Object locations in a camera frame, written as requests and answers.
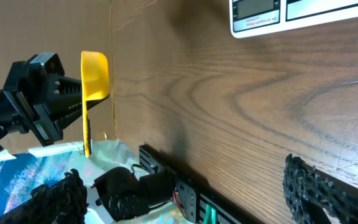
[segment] scale label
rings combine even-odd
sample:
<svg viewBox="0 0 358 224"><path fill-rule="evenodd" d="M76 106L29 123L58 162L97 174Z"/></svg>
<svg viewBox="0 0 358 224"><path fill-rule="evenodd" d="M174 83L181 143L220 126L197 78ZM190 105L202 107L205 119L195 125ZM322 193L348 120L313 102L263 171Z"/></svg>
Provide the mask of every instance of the scale label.
<svg viewBox="0 0 358 224"><path fill-rule="evenodd" d="M248 17L234 22L234 31L242 31L255 27L266 26L280 21L280 10L266 12L258 16Z"/></svg>

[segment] scale display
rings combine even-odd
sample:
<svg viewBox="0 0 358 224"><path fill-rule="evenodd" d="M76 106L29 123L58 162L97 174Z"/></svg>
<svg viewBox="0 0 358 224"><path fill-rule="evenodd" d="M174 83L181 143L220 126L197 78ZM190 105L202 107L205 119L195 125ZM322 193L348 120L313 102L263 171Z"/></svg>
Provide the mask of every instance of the scale display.
<svg viewBox="0 0 358 224"><path fill-rule="evenodd" d="M236 38L358 17L358 0L229 0L229 4Z"/></svg>

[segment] yellow spatula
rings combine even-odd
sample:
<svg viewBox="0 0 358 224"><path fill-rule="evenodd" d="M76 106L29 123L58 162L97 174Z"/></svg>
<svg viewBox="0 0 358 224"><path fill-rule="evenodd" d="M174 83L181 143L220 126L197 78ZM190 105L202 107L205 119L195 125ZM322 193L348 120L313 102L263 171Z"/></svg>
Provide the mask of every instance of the yellow spatula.
<svg viewBox="0 0 358 224"><path fill-rule="evenodd" d="M102 100L107 97L110 92L109 65L104 54L82 51L81 82L84 151L85 156L88 158L91 154L91 127L86 102Z"/></svg>

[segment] black textured object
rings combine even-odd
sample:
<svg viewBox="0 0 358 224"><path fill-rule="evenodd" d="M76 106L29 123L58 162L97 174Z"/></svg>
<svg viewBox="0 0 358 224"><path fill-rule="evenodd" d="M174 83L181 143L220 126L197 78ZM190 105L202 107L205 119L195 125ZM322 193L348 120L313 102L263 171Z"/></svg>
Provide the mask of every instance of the black textured object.
<svg viewBox="0 0 358 224"><path fill-rule="evenodd" d="M52 187L40 185L31 191L31 199L0 217L0 224L83 224L86 214L86 187L78 171L65 173L65 178Z"/></svg>
<svg viewBox="0 0 358 224"><path fill-rule="evenodd" d="M341 223L358 223L358 189L305 164L285 160L284 196L297 224L331 223L325 208Z"/></svg>

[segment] brown wood surface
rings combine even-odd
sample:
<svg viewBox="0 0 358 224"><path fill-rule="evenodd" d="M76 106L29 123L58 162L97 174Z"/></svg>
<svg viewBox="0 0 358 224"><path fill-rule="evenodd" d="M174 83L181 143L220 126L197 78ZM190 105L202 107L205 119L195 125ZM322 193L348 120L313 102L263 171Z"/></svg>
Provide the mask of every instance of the brown wood surface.
<svg viewBox="0 0 358 224"><path fill-rule="evenodd" d="M116 131L265 223L292 153L358 187L358 18L235 39L228 1L114 0Z"/></svg>

